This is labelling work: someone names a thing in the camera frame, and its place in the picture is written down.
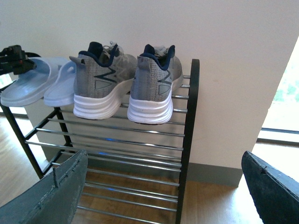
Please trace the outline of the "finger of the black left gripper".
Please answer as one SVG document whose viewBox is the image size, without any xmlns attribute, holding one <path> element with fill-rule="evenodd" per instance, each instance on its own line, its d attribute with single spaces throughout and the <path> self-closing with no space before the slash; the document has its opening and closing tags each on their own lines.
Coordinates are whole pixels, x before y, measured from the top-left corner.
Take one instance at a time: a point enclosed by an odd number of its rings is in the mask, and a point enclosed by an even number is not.
<svg viewBox="0 0 299 224">
<path fill-rule="evenodd" d="M 29 59 L 31 57 L 40 57 L 40 55 L 25 52 L 20 45 L 4 48 L 0 52 L 0 74 L 4 75 L 12 72 L 15 75 L 20 75 L 35 69 L 37 65 Z"/>
</svg>

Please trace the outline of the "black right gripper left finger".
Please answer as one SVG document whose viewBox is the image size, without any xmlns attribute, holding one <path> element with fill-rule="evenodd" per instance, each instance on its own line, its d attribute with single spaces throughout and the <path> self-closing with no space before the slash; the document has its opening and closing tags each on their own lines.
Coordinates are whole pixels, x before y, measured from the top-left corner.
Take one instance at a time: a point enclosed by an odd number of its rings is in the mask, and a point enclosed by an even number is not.
<svg viewBox="0 0 299 224">
<path fill-rule="evenodd" d="M 70 224 L 85 183 L 87 152 L 80 150 L 0 209 L 2 224 Z"/>
</svg>

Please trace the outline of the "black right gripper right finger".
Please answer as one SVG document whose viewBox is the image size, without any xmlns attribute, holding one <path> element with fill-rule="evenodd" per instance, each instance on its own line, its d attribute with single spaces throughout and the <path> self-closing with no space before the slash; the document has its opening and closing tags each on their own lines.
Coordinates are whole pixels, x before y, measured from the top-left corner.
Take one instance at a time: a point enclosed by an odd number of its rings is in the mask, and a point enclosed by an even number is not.
<svg viewBox="0 0 299 224">
<path fill-rule="evenodd" d="M 299 222 L 299 183 L 249 151 L 242 156 L 242 171 L 264 224 Z"/>
</svg>

